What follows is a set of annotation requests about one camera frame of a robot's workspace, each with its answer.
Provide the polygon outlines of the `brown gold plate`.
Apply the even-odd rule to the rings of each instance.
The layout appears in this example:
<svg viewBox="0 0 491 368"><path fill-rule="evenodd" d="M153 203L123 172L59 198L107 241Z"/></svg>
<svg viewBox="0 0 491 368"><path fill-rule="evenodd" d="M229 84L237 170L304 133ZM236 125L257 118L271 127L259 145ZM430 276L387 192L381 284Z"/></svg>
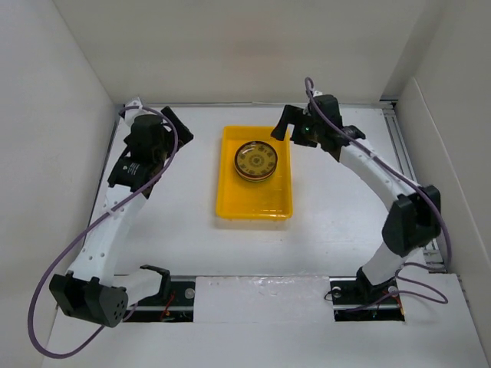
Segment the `brown gold plate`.
<svg viewBox="0 0 491 368"><path fill-rule="evenodd" d="M241 145L234 156L236 172L270 172L278 165L278 154L266 142L250 141Z"/></svg>

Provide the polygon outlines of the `black plate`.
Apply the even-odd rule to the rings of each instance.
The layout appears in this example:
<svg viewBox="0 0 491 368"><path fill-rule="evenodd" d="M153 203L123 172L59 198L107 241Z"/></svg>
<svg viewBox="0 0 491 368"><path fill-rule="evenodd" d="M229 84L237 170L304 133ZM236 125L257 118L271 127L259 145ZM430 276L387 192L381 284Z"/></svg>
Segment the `black plate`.
<svg viewBox="0 0 491 368"><path fill-rule="evenodd" d="M237 172L239 177L244 179L246 182L264 182L274 176L275 172L270 171L270 172L243 172L243 171L238 171Z"/></svg>

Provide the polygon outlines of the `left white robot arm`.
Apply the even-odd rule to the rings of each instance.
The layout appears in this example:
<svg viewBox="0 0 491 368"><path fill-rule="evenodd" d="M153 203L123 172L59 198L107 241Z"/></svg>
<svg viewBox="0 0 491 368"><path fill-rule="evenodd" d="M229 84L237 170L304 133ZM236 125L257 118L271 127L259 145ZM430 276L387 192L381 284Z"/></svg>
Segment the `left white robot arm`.
<svg viewBox="0 0 491 368"><path fill-rule="evenodd" d="M141 300L162 304L170 297L167 269L145 264L117 278L115 268L130 227L163 169L193 139L170 107L158 114L140 107L124 117L130 132L107 179L104 220L89 231L66 274L54 275L49 284L66 316L104 327L116 327L127 308Z"/></svg>

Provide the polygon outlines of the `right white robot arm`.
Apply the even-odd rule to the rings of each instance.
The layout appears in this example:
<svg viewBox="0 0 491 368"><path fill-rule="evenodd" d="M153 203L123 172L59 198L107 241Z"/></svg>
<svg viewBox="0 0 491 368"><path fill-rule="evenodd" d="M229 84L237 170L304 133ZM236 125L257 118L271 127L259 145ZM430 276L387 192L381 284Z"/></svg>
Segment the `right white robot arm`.
<svg viewBox="0 0 491 368"><path fill-rule="evenodd" d="M311 96L306 107L285 105L271 137L320 147L352 171L384 206L387 217L381 229L382 242L357 271L353 312L389 298L388 288L407 259L439 235L447 234L437 187L422 186L387 164L362 130L343 123L336 97L321 94Z"/></svg>

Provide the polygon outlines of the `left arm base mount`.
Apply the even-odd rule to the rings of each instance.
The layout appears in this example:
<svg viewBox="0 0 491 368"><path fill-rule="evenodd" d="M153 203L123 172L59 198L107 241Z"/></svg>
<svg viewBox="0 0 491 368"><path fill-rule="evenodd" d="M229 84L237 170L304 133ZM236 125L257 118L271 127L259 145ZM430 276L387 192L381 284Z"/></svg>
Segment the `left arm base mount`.
<svg viewBox="0 0 491 368"><path fill-rule="evenodd" d="M192 323L196 296L195 278L172 278L163 299L148 297L125 314L127 323Z"/></svg>

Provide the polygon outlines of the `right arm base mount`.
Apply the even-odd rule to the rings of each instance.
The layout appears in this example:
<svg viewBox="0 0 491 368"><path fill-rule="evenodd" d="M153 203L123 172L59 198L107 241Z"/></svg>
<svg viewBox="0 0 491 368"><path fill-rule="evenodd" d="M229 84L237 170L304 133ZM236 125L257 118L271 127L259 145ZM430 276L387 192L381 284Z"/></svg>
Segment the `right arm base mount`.
<svg viewBox="0 0 491 368"><path fill-rule="evenodd" d="M405 316L395 281L390 281L369 296L363 295L353 278L330 281L324 299L332 303L335 322L399 321Z"/></svg>

